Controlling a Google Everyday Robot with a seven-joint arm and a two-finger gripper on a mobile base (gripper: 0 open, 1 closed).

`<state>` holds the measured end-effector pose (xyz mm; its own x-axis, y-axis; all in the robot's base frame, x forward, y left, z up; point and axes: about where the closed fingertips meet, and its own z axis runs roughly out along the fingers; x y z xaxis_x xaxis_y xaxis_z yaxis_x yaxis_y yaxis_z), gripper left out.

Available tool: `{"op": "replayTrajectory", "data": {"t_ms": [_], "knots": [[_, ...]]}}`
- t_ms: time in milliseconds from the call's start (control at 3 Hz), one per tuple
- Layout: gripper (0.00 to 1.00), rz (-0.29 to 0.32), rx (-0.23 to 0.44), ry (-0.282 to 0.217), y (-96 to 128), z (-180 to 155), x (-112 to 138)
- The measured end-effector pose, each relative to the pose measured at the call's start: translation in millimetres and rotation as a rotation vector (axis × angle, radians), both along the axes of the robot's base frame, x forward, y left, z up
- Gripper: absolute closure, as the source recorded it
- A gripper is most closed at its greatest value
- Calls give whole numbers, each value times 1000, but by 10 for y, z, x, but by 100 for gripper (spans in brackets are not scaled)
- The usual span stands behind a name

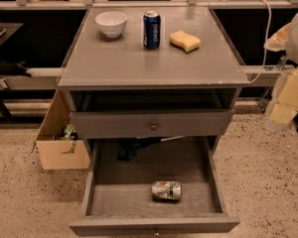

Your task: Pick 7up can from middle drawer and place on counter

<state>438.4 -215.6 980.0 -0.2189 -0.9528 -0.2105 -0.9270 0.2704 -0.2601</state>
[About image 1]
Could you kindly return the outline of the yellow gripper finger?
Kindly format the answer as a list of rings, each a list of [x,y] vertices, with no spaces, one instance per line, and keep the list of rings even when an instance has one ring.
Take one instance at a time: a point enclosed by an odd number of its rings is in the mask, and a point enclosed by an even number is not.
[[[265,127],[270,131],[286,128],[298,114],[298,67],[284,70],[274,85],[265,111]]]

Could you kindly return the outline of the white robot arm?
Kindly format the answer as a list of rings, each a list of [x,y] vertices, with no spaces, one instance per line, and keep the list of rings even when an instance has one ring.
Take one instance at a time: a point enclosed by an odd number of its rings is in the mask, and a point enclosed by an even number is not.
[[[268,130],[277,131],[287,127],[298,114],[298,13],[290,23],[273,34],[264,47],[273,52],[285,51],[286,58],[297,64],[295,70],[281,73],[266,109],[265,126]]]

